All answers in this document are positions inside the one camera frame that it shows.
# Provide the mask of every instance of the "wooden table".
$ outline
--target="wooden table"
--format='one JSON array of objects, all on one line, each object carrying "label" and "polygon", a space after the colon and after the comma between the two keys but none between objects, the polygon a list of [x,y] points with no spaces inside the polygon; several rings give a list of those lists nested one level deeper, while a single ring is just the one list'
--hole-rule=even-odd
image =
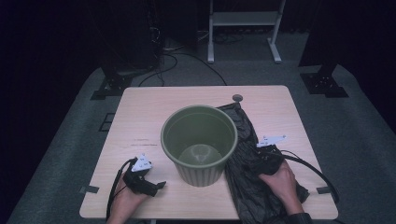
[{"label": "wooden table", "polygon": [[[289,150],[320,170],[297,109],[284,86],[218,86],[128,88],[111,125],[90,185],[97,193],[87,192],[80,208],[82,217],[106,217],[106,204],[115,175],[129,159],[145,153],[153,168],[146,175],[152,183],[166,181],[154,198],[135,212],[136,218],[149,219],[238,219],[225,176],[213,185],[197,188],[186,184],[161,147],[161,129],[169,116],[187,105],[221,106],[241,102],[257,135],[286,135],[277,147]],[[337,208],[330,194],[318,194],[325,182],[311,170],[289,162],[299,183],[310,196],[303,204],[313,219],[334,219]]]}]

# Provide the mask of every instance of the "gray carpet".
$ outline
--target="gray carpet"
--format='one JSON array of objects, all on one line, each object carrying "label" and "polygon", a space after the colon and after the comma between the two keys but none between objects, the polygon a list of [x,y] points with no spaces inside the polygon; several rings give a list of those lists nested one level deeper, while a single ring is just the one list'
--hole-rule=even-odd
[{"label": "gray carpet", "polygon": [[[307,34],[279,34],[276,41],[282,64],[275,64],[264,42],[267,35],[244,35],[231,45],[215,45],[211,65],[228,85],[285,85],[299,111],[323,173],[338,188],[339,220],[345,223],[396,223],[396,136],[361,91],[356,79],[342,66],[333,73],[349,98],[310,95],[300,73],[317,67],[298,67]],[[206,45],[182,49],[206,60]],[[162,74],[164,86],[224,85],[201,61],[167,52],[177,66]],[[161,70],[175,59],[163,56]],[[150,74],[136,77],[138,86]],[[91,101],[104,74],[95,70],[87,79],[54,137],[34,177],[16,206],[9,223],[104,223],[79,215],[84,195],[99,158],[106,133],[98,132],[106,113],[116,112],[119,96]],[[142,86],[161,86],[157,76]],[[336,223],[320,221],[315,223]]]}]

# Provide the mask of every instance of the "dark wall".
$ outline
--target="dark wall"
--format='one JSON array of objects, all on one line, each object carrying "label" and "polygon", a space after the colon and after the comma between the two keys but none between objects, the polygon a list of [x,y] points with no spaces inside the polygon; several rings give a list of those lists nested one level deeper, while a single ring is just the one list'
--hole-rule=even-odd
[{"label": "dark wall", "polygon": [[396,133],[395,11],[389,0],[322,0],[300,65],[343,65]]},{"label": "dark wall", "polygon": [[5,223],[88,75],[98,67],[79,1],[1,1]]}]

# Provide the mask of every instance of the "green bucket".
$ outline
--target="green bucket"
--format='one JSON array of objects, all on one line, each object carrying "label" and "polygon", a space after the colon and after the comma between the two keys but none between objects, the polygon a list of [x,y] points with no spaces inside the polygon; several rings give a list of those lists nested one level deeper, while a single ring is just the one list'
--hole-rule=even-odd
[{"label": "green bucket", "polygon": [[208,105],[179,109],[163,125],[161,144],[180,177],[195,187],[214,184],[238,141],[235,124]]}]

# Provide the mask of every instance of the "black bag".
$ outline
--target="black bag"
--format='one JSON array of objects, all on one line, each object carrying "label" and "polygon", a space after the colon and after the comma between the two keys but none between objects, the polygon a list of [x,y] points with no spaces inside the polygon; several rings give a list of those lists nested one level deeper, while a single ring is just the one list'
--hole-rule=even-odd
[{"label": "black bag", "polygon": [[[258,138],[247,114],[239,103],[218,109],[230,116],[238,131],[238,145],[227,160],[224,172],[240,220],[244,224],[286,223],[283,219],[287,214],[282,202],[252,172],[252,166],[262,160],[255,153]],[[300,202],[305,202],[308,190],[298,183],[296,190]]]}]

